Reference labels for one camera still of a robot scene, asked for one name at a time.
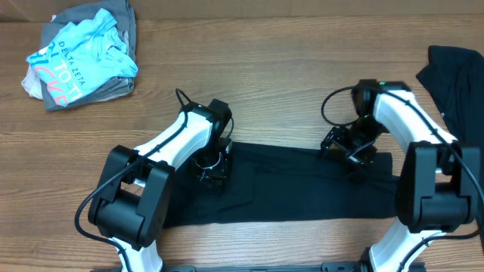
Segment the black t-shirt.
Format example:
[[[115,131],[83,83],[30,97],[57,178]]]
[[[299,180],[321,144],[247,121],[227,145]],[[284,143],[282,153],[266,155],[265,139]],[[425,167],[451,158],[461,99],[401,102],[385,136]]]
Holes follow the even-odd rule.
[[[241,222],[396,216],[398,178],[390,153],[354,168],[335,150],[234,143],[224,188],[195,181],[184,164],[169,199],[165,228]]]

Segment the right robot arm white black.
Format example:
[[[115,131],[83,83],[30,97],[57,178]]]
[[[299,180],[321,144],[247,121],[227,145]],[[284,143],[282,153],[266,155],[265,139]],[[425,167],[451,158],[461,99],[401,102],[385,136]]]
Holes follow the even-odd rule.
[[[362,79],[350,86],[358,118],[334,124],[321,142],[320,156],[336,147],[356,168],[368,167],[374,143],[391,134],[405,161],[396,190],[397,217],[384,237],[360,260],[325,262],[323,271],[423,271],[415,260],[437,240],[467,240],[478,231],[456,235],[471,223],[483,202],[479,185],[480,150],[462,144],[420,107],[404,82]]]

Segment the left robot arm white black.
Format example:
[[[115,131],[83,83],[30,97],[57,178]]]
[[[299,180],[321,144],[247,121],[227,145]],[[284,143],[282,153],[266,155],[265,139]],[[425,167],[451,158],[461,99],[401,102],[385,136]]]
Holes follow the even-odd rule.
[[[163,261],[156,238],[168,212],[175,172],[184,163],[189,175],[209,187],[222,187],[230,171],[230,137],[222,132],[232,122],[227,103],[182,104],[178,118],[153,140],[108,154],[88,221],[114,245],[123,271],[160,271]]]

